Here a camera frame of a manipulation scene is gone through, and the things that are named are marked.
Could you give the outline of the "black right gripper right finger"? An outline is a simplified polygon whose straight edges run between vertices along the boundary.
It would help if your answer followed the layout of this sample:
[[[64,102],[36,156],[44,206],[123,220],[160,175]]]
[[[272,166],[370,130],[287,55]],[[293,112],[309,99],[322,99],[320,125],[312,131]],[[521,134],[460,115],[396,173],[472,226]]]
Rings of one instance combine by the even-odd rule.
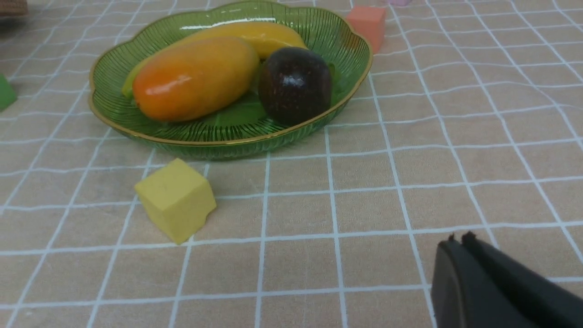
[[[514,308],[538,327],[583,326],[581,297],[479,240],[473,232],[462,235],[461,244],[479,262]]]

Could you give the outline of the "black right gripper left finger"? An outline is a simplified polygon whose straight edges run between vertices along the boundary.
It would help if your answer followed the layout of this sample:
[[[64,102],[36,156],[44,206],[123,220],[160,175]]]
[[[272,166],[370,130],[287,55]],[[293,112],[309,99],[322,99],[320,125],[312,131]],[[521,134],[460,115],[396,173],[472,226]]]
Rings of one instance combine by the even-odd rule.
[[[435,253],[431,287],[438,328],[536,328],[452,233]]]

